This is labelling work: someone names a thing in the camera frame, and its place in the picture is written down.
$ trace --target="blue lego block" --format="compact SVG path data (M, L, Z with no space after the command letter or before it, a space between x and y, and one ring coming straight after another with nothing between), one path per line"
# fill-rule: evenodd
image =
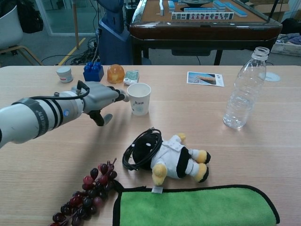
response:
M103 78L103 66L101 63L88 62L84 67L84 78L85 81L100 81Z

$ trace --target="green towel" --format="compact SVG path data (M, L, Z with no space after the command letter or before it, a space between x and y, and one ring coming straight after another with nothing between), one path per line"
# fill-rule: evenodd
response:
M124 189L114 204L113 226L274 226L279 215L265 193L247 185L195 189Z

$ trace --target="black power cable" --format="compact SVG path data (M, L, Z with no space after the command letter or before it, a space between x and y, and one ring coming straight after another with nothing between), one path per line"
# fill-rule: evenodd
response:
M144 135L153 136L157 142L156 142L155 146L152 148L152 150L140 162L136 162L136 164L130 164L128 162L128 160L129 160L131 154L133 153L135 143L139 138L141 138ZM148 129L147 131L144 131L133 141L133 143L124 152L123 157L122 157L122 165L128 170L138 170L140 166L144 165L149 160L151 160L152 157L154 157L154 155L160 149L161 144L162 144L162 135L161 135L160 130L151 128L151 129Z
M82 81L78 81L77 90L84 89L86 92L84 94L78 95L77 97L51 97L51 96L36 96L30 97L33 100L76 100L82 99L90 93L90 88Z

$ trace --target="orange plastic ball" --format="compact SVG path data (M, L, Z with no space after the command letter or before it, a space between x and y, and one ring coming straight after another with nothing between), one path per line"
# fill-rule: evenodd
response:
M111 65L108 68L108 82L112 84L123 82L125 73L123 67L120 65Z

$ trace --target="stuffed animal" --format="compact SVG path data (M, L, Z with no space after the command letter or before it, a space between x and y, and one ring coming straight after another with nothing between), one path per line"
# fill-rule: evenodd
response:
M209 170L206 164L210 161L210 154L204 150L186 148L182 145L185 138L185 134L179 133L170 140L163 140L158 152L140 166L145 170L152 170L155 185L162 185L166 176L183 178L191 175L197 182L207 179ZM133 160L140 162L156 143L156 138L150 134L141 136L133 147Z

